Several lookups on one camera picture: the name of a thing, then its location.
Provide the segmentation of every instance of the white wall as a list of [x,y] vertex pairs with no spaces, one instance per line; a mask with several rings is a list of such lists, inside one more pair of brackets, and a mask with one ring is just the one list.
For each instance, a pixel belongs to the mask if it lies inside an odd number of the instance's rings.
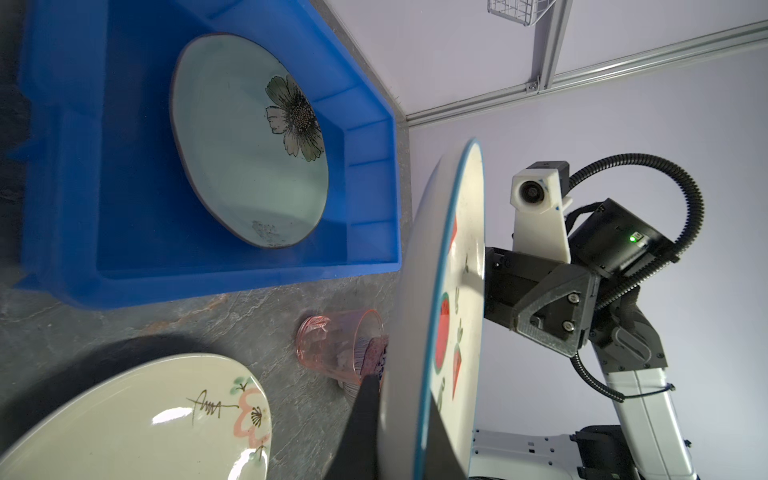
[[[414,205],[446,144],[476,136],[486,178],[486,241],[511,247],[511,177],[539,160],[571,171],[645,152],[684,167],[703,191],[699,239],[643,285],[640,307],[664,342],[685,436],[702,478],[764,478],[768,441],[768,48],[553,94],[473,118],[411,130]],[[685,215],[677,186],[619,167],[573,192],[611,197],[674,239]],[[615,423],[611,403],[568,359],[485,321],[477,423],[550,435]],[[588,368],[599,368],[584,355]]]
[[[326,3],[407,114],[531,79],[534,29],[487,0]],[[767,0],[576,0],[558,71],[767,18]]]

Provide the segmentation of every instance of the blue tray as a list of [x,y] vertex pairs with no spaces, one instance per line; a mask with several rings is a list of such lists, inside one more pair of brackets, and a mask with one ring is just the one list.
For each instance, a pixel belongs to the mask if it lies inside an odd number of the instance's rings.
[[[392,110],[306,0],[31,0],[22,288],[107,309],[400,268]],[[275,55],[317,113],[329,166],[318,227],[290,248],[239,240],[195,196],[168,114],[193,38]]]

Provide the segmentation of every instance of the pink plastic cup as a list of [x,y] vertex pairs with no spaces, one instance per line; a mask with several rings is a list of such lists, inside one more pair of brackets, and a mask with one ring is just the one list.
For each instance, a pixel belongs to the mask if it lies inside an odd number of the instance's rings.
[[325,313],[301,324],[296,334],[296,355],[308,369],[359,385],[361,373],[373,370],[368,365],[377,363],[387,340],[375,310]]

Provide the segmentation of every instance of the plate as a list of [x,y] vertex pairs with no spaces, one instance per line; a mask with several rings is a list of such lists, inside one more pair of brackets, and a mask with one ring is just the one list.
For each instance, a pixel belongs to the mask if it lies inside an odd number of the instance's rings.
[[443,155],[432,172],[402,263],[379,413],[384,480],[421,480],[432,399],[468,473],[484,278],[482,152],[472,140]]
[[295,245],[320,222],[328,161],[315,113],[267,50],[229,34],[178,58],[170,119],[187,178],[208,211],[257,247]]
[[269,403],[246,367],[172,356],[50,414],[0,458],[0,478],[264,480],[271,442]]

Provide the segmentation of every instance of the marble table surface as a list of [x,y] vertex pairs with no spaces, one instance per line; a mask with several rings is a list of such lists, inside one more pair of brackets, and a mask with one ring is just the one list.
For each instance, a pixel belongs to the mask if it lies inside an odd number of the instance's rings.
[[[405,118],[322,0],[312,0],[398,112],[402,240],[411,213]],[[296,361],[294,336],[314,313],[371,307],[392,315],[397,273],[278,286],[109,311],[77,310],[12,288],[19,266],[25,168],[5,150],[28,135],[29,105],[15,87],[25,0],[0,0],[0,452],[78,393],[132,366],[210,352],[246,365],[273,409],[269,478],[322,478],[349,406],[335,381]]]

